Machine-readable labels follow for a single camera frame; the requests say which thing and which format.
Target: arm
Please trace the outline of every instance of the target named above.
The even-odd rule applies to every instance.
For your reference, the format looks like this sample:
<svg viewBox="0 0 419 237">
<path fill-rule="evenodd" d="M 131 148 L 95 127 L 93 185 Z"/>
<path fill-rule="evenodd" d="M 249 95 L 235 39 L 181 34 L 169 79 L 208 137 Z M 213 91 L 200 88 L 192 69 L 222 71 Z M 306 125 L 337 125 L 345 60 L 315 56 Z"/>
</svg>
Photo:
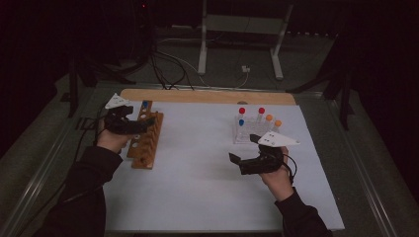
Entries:
<svg viewBox="0 0 419 237">
<path fill-rule="evenodd" d="M 102 185 L 112 179 L 123 161 L 118 152 L 129 139 L 130 136 L 104 130 L 97 146 L 86 148 L 80 161 L 71 167 L 58 204 L 49 211 L 35 236 L 104 236 L 106 207 Z"/>
<path fill-rule="evenodd" d="M 286 155 L 284 162 L 287 163 L 289 151 L 286 147 L 282 147 L 282 151 Z M 284 166 L 275 172 L 260 176 L 277 200 L 275 205 L 283 215 L 285 236 L 332 236 L 332 232 L 326 228 L 318 215 L 317 209 L 305 205 L 296 190 L 293 189 L 288 170 Z"/>
</svg>

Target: cable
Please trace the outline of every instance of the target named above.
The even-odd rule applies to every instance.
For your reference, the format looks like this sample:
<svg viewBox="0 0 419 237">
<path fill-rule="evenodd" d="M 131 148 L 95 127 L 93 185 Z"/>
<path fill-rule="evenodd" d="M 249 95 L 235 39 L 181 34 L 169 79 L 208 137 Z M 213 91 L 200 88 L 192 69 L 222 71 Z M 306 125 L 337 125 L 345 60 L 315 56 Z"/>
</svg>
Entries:
<svg viewBox="0 0 419 237">
<path fill-rule="evenodd" d="M 288 166 L 286 163 L 284 163 L 284 165 L 286 165 L 286 167 L 287 167 L 287 169 L 289 169 L 290 170 L 290 181 L 291 181 L 291 184 L 293 183 L 293 178 L 295 177 L 295 175 L 296 175 L 296 162 L 295 162 L 295 160 L 291 157 L 291 156 L 289 156 L 289 155 L 286 155 L 286 154 L 284 154 L 285 156 L 287 156 L 288 158 L 290 158 L 292 161 L 293 161 L 293 165 L 295 166 L 295 171 L 293 172 L 292 170 L 291 170 L 291 168 L 290 168 L 290 166 Z"/>
<path fill-rule="evenodd" d="M 240 85 L 240 86 L 238 86 L 238 87 L 234 87 L 234 88 L 232 88 L 232 89 L 239 89 L 240 87 L 242 87 L 242 86 L 244 86 L 244 84 L 246 84 L 247 83 L 247 79 L 249 78 L 249 72 L 246 72 L 246 79 L 244 79 L 244 82 Z"/>
<path fill-rule="evenodd" d="M 106 103 L 103 103 L 101 105 L 101 107 L 99 108 L 99 110 L 96 112 L 96 120 L 95 120 L 95 140 L 93 141 L 93 145 L 97 145 L 98 143 L 98 138 L 99 138 L 99 134 L 100 132 L 98 132 L 99 129 L 99 120 L 102 119 L 102 110 L 105 107 Z"/>
<path fill-rule="evenodd" d="M 179 57 L 176 57 L 176 56 L 173 56 L 173 55 L 170 55 L 170 54 L 168 54 L 168 53 L 164 53 L 164 52 L 161 52 L 161 51 L 156 51 L 156 53 L 159 53 L 159 54 L 162 54 L 162 55 L 164 55 L 164 56 L 167 56 L 167 57 L 169 57 L 169 58 L 172 58 L 172 59 L 174 59 L 175 61 L 172 61 L 173 63 L 175 63 L 175 64 L 177 64 L 181 69 L 182 69 L 182 71 L 183 71 L 183 76 L 182 76 L 182 78 L 181 79 L 179 79 L 178 81 L 176 81 L 174 84 L 178 84 L 178 83 L 180 83 L 185 77 L 186 77 L 186 79 L 187 79 L 187 81 L 188 81 L 188 84 L 189 84 L 189 86 L 191 87 L 191 89 L 194 91 L 195 89 L 194 89 L 194 87 L 192 86 L 192 84 L 191 84 L 191 81 L 190 81 L 190 79 L 189 79 L 189 75 L 188 75 L 188 72 L 186 71 L 186 69 L 185 69 L 185 67 L 182 65 L 182 63 L 180 62 L 180 61 L 183 61 L 183 62 L 185 62 L 184 60 L 182 60 L 182 59 L 180 59 Z"/>
<path fill-rule="evenodd" d="M 154 71 L 154 74 L 157 77 L 157 80 L 160 82 L 162 88 L 164 90 L 167 90 L 166 83 L 164 82 L 164 80 L 162 79 L 162 77 L 160 75 L 161 74 L 161 70 L 157 67 L 157 64 L 155 62 L 155 58 L 154 58 L 153 55 L 150 56 L 150 61 L 151 61 L 151 67 L 153 68 L 153 71 Z"/>
<path fill-rule="evenodd" d="M 197 73 L 197 75 L 198 75 L 198 77 L 200 78 L 200 80 L 201 80 L 201 82 L 204 84 L 204 85 L 206 85 L 208 88 L 212 88 L 212 86 L 210 86 L 210 85 L 208 85 L 205 81 L 204 81 L 204 79 L 201 77 L 201 75 L 200 74 L 198 74 L 198 69 L 197 68 L 195 68 L 191 63 L 189 63 L 188 61 L 186 61 L 186 60 L 184 60 L 184 59 L 182 59 L 182 58 L 179 58 L 179 57 L 177 57 L 177 56 L 174 56 L 174 55 L 170 55 L 170 54 L 168 54 L 168 53 L 166 53 L 166 52 L 162 52 L 162 51 L 159 51 L 160 53 L 162 53 L 162 54 L 164 54 L 164 55 L 167 55 L 167 56 L 170 56 L 170 57 L 173 57 L 173 58 L 175 58 L 175 59 L 177 59 L 177 60 L 179 60 L 179 61 L 182 61 L 182 62 L 184 62 L 185 64 L 187 64 L 188 66 L 190 66 L 192 69 L 194 69 L 194 71 Z"/>
</svg>

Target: wooden peg board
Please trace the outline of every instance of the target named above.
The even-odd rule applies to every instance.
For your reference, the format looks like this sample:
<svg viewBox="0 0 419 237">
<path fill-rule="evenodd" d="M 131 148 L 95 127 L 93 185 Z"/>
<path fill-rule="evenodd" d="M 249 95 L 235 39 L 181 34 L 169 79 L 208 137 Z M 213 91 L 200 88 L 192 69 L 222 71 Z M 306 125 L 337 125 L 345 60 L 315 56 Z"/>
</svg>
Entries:
<svg viewBox="0 0 419 237">
<path fill-rule="evenodd" d="M 151 170 L 154 165 L 154 159 L 164 115 L 162 113 L 153 113 L 151 111 L 151 106 L 153 103 L 152 101 L 144 102 L 141 104 L 137 120 L 155 118 L 154 125 L 150 126 L 146 133 L 140 134 L 131 140 L 127 157 L 133 158 L 131 164 L 132 168 Z"/>
</svg>

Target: dark background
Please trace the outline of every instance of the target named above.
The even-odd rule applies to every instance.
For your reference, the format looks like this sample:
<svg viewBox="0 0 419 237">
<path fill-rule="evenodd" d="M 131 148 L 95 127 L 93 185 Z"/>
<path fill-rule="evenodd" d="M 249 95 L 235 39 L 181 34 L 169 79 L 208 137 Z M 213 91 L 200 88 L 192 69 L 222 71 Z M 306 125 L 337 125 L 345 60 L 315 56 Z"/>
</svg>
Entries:
<svg viewBox="0 0 419 237">
<path fill-rule="evenodd" d="M 243 5 L 231 8 L 237 1 L 225 4 L 214 0 L 209 11 L 266 17 L 283 14 L 273 11 L 283 9 L 284 3 L 277 1 L 266 1 L 258 9 L 237 7 L 244 6 L 244 2 L 251 4 L 240 2 Z M 68 72 L 70 48 L 76 46 L 101 58 L 101 62 L 118 64 L 119 57 L 128 57 L 124 54 L 126 48 L 114 44 L 116 29 L 123 31 L 121 26 L 130 21 L 128 11 L 132 8 L 127 3 L 111 0 L 0 3 L 1 156 L 56 94 L 53 83 Z M 135 14 L 146 25 L 144 28 L 197 27 L 201 23 L 200 1 L 132 3 L 136 4 Z M 151 8 L 147 13 L 141 12 L 142 3 Z M 296 1 L 288 30 L 292 35 L 309 33 L 336 39 L 319 76 L 342 63 L 350 64 L 354 69 L 352 88 L 359 92 L 397 168 L 419 201 L 418 16 L 419 7 L 414 0 Z M 148 44 L 144 42 L 151 39 L 148 31 L 138 32 L 135 55 L 131 57 L 146 56 L 144 48 Z"/>
</svg>

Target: sleeve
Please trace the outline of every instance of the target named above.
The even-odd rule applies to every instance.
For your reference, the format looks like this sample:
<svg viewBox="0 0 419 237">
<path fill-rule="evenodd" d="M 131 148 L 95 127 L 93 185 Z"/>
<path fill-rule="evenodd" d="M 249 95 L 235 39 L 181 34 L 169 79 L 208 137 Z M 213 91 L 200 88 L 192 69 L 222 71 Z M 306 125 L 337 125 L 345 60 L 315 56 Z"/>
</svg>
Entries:
<svg viewBox="0 0 419 237">
<path fill-rule="evenodd" d="M 284 234 L 286 237 L 329 237 L 332 232 L 326 228 L 317 209 L 305 205 L 296 190 L 283 201 L 275 205 L 283 215 Z"/>
<path fill-rule="evenodd" d="M 87 147 L 80 161 L 71 167 L 58 204 L 49 211 L 34 236 L 103 237 L 106 205 L 102 186 L 112 179 L 122 161 L 108 149 Z M 80 194 L 86 195 L 63 203 Z"/>
</svg>

